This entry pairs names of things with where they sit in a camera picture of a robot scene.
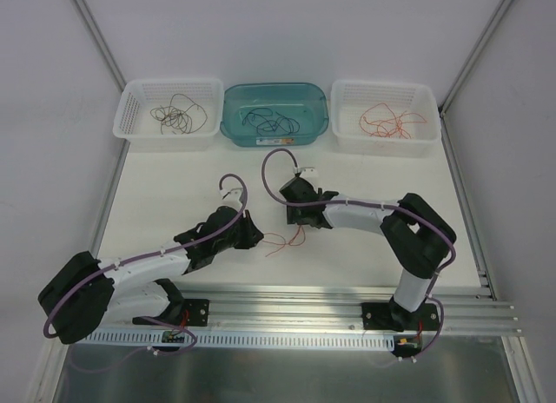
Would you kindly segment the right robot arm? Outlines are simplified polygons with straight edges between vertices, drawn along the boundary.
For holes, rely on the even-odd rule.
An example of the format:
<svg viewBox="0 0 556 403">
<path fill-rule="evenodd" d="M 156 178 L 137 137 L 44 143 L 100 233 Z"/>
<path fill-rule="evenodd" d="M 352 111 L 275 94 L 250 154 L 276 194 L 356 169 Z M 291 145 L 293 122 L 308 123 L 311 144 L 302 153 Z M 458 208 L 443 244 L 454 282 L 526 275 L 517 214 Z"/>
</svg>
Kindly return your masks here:
<svg viewBox="0 0 556 403">
<path fill-rule="evenodd" d="M 280 189 L 289 224 L 311 228 L 349 228 L 384 236 L 403 267 L 388 304 L 371 318 L 379 327 L 402 332 L 420 320 L 445 259 L 455 258 L 457 235 L 414 193 L 394 203 L 349 198 L 324 191 L 296 176 Z"/>
</svg>

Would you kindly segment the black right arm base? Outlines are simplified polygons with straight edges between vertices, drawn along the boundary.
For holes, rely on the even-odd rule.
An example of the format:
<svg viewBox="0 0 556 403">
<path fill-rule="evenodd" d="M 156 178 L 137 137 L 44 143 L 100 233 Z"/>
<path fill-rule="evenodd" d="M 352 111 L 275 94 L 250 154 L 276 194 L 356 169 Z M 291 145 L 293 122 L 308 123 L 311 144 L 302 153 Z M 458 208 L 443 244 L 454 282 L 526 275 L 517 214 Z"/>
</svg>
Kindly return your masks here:
<svg viewBox="0 0 556 403">
<path fill-rule="evenodd" d="M 363 302 L 361 319 L 364 330 L 433 332 L 440 327 L 438 309 L 430 303 L 422 303 L 411 313 L 393 302 Z"/>
</svg>

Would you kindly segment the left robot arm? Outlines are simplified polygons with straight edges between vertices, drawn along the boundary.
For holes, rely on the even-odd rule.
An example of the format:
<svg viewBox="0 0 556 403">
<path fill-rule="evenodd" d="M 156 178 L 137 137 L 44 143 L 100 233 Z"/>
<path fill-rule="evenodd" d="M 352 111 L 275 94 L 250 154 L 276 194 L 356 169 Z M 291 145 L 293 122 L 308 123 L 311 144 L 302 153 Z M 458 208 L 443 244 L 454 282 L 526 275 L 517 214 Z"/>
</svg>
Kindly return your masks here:
<svg viewBox="0 0 556 403">
<path fill-rule="evenodd" d="M 38 295 L 47 316 L 43 335 L 74 344 L 109 325 L 177 325 L 186 306 L 175 280 L 262 238 L 248 211 L 220 206 L 155 252 L 103 260 L 89 251 L 75 254 Z"/>
</svg>

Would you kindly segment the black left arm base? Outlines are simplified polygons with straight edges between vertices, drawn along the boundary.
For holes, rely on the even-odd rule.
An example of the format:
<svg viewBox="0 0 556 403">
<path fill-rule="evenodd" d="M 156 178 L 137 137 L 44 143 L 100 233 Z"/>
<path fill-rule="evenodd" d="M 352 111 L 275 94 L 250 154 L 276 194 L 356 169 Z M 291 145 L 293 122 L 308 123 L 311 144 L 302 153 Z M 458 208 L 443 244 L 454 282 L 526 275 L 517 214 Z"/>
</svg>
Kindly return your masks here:
<svg viewBox="0 0 556 403">
<path fill-rule="evenodd" d="M 209 304 L 207 299 L 164 298 L 141 307 L 131 321 L 133 325 L 154 325 L 148 320 L 151 318 L 173 326 L 206 327 Z"/>
</svg>

